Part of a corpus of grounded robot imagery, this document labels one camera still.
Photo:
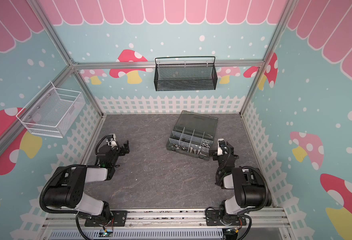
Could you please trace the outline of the grey compartment organizer box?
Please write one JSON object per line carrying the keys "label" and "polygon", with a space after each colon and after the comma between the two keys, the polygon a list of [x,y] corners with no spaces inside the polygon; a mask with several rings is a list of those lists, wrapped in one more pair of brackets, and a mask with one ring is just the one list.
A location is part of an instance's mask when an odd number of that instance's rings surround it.
{"label": "grey compartment organizer box", "polygon": [[[200,149],[203,156],[187,156],[208,161],[210,158],[209,150],[214,144],[218,121],[219,119],[216,117],[183,110],[177,123],[173,127],[170,137],[168,138],[166,149],[171,151],[169,148],[169,145],[171,144],[193,147],[194,149]],[[211,141],[209,148],[201,146],[203,139]]]}

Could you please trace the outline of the silver bolts cluster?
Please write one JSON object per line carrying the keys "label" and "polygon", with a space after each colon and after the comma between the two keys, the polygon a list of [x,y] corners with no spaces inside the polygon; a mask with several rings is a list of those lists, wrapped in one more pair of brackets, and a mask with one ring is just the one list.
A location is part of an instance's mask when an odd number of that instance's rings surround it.
{"label": "silver bolts cluster", "polygon": [[194,157],[198,157],[199,155],[203,156],[203,153],[201,152],[200,149],[194,149],[193,147],[185,147],[185,146],[180,146],[176,144],[171,144],[169,145],[169,148],[171,151],[175,151],[180,154],[191,155]]}

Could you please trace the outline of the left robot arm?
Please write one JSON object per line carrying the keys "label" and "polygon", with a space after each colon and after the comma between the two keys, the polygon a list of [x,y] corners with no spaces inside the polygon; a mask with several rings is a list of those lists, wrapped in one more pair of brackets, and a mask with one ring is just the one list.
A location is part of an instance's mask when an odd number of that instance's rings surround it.
{"label": "left robot arm", "polygon": [[109,204],[84,193],[84,187],[87,183],[110,181],[119,167],[118,158],[129,152],[129,141],[119,144],[115,134],[104,136],[95,147],[94,165],[68,165],[56,169],[40,193],[41,209],[51,214],[75,214],[109,223],[113,220]]}

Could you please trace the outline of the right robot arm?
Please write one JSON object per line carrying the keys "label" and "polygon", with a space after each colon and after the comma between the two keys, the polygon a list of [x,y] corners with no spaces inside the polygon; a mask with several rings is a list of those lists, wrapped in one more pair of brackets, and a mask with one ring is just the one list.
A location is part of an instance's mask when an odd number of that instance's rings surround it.
{"label": "right robot arm", "polygon": [[234,147],[224,139],[218,139],[214,155],[219,164],[215,184],[224,190],[233,190],[234,195],[223,200],[218,210],[207,210],[207,221],[214,224],[239,224],[245,218],[244,214],[272,205],[271,191],[260,169],[236,167],[237,159],[239,156],[235,155]]}

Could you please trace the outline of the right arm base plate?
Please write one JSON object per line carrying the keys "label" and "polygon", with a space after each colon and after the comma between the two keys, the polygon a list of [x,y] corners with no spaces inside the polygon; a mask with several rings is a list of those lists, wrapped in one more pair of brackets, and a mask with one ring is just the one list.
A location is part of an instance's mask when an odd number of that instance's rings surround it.
{"label": "right arm base plate", "polygon": [[246,226],[247,220],[237,215],[229,215],[225,210],[205,209],[207,226]]}

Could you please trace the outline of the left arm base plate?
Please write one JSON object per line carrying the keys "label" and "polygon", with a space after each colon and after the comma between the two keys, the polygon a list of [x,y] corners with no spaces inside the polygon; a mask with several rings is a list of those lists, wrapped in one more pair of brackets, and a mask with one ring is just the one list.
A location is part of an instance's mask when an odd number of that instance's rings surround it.
{"label": "left arm base plate", "polygon": [[106,211],[99,216],[92,216],[85,220],[86,227],[124,227],[127,211]]}

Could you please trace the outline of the white mesh wall basket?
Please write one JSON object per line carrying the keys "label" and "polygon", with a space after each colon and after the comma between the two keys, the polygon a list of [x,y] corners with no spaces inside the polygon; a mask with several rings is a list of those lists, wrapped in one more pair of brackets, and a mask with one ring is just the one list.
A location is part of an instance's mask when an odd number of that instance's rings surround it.
{"label": "white mesh wall basket", "polygon": [[32,135],[64,138],[84,106],[82,92],[49,83],[42,95],[23,107],[16,118]]}

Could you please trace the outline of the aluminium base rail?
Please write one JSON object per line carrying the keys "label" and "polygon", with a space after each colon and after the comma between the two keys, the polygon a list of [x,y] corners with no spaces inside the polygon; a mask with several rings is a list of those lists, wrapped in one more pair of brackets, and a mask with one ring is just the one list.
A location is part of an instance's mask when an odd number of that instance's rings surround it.
{"label": "aluminium base rail", "polygon": [[[289,228],[290,223],[282,208],[264,208],[249,213],[254,228]],[[124,229],[208,228],[204,208],[127,209]],[[74,216],[48,214],[42,225],[47,229],[76,228]]]}

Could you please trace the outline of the black mesh wall basket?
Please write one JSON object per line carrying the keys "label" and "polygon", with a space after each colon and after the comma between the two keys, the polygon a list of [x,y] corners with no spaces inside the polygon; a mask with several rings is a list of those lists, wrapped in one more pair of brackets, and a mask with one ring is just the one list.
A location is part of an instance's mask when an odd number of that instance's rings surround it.
{"label": "black mesh wall basket", "polygon": [[210,91],[217,87],[215,57],[161,57],[154,61],[156,91]]}

